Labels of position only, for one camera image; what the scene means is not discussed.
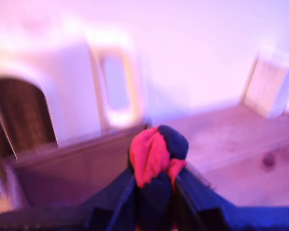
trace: arched doorway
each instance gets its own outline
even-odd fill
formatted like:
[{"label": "arched doorway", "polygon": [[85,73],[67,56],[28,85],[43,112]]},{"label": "arched doorway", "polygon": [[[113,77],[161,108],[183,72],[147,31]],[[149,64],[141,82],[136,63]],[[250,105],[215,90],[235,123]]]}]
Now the arched doorway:
[{"label": "arched doorway", "polygon": [[0,78],[0,116],[16,153],[56,142],[44,94],[26,81]]}]

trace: red cloth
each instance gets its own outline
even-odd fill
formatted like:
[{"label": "red cloth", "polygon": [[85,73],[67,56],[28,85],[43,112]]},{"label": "red cloth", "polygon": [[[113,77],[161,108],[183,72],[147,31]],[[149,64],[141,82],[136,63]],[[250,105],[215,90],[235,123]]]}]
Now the red cloth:
[{"label": "red cloth", "polygon": [[150,183],[161,172],[168,174],[174,186],[176,177],[186,166],[185,160],[170,160],[166,142],[158,128],[144,130],[134,137],[131,142],[130,160],[139,188]]}]

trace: wooden floor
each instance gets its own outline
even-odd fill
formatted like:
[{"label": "wooden floor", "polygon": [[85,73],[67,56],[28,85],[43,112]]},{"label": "wooden floor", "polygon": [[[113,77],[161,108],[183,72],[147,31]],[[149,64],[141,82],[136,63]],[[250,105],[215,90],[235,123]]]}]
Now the wooden floor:
[{"label": "wooden floor", "polygon": [[[187,160],[221,196],[236,205],[289,205],[289,115],[263,119],[239,105],[165,124],[188,139]],[[0,200],[0,210],[7,207]]]}]

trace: cloth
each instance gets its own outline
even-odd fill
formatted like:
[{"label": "cloth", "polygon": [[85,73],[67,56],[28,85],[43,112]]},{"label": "cloth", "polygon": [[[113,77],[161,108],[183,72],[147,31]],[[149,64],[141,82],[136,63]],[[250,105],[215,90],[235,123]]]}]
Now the cloth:
[{"label": "cloth", "polygon": [[[151,183],[152,179],[157,178],[160,173],[167,173],[171,179],[171,184],[174,182],[181,170],[186,166],[184,160],[184,151],[180,146],[178,140],[174,139],[176,143],[172,143],[174,136],[178,136],[173,129],[165,131],[166,126],[159,128],[151,128],[139,133],[131,142],[130,159],[134,168],[134,174],[137,186],[144,187],[146,183]],[[176,153],[183,159],[177,159]]]},{"label": "cloth", "polygon": [[139,230],[173,229],[175,179],[186,166],[187,151],[185,137],[165,125],[144,130],[132,140],[129,161],[138,186],[136,213]]}]

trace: white wall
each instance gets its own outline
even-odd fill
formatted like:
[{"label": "white wall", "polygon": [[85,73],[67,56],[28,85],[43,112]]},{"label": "white wall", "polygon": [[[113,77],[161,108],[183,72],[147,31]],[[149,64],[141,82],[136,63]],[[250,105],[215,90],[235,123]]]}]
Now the white wall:
[{"label": "white wall", "polygon": [[[155,121],[238,102],[259,48],[289,51],[289,0],[43,2],[131,33],[149,67],[145,88]],[[0,25],[19,4],[0,0]]]}]

